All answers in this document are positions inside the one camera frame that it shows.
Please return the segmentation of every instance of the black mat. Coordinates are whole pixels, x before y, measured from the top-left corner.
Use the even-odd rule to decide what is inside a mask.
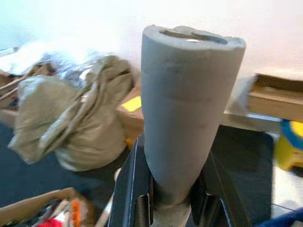
[[[52,190],[74,187],[96,204],[99,216],[114,189],[114,172],[129,153],[125,150],[106,167],[76,173],[61,168],[54,154],[33,165],[25,164],[7,148],[12,136],[12,129],[0,124],[0,207]],[[212,151],[220,155],[221,162],[226,162],[253,223],[267,219],[270,214],[272,149],[272,138],[264,133],[225,126],[220,126],[213,144]],[[237,165],[230,165],[230,158]],[[251,179],[258,179],[258,183],[249,184]],[[260,201],[253,199],[253,194],[257,194]]]

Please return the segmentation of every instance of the white wall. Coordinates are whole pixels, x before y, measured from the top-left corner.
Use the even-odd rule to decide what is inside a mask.
[[[302,0],[1,0],[0,49],[35,39],[93,37],[139,68],[147,25],[242,37],[247,50],[227,110],[243,113],[239,96],[255,71],[303,71],[302,8]]]

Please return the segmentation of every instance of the beige bag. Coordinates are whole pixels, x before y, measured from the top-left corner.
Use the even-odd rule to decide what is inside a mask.
[[[55,150],[72,171],[105,166],[125,148],[116,108],[133,87],[130,66],[108,56],[86,74],[78,90],[57,77],[38,76],[19,85],[19,115],[9,147],[27,163]]]

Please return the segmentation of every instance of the gray foam tube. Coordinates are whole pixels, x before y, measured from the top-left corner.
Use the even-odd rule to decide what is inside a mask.
[[[144,150],[161,202],[182,203],[199,176],[244,51],[239,38],[185,26],[145,28]]]

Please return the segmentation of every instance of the foam pipe insulation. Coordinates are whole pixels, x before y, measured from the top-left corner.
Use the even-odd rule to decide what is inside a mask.
[[[206,162],[244,51],[240,38],[185,26],[145,28],[144,150],[159,202],[185,203]]]

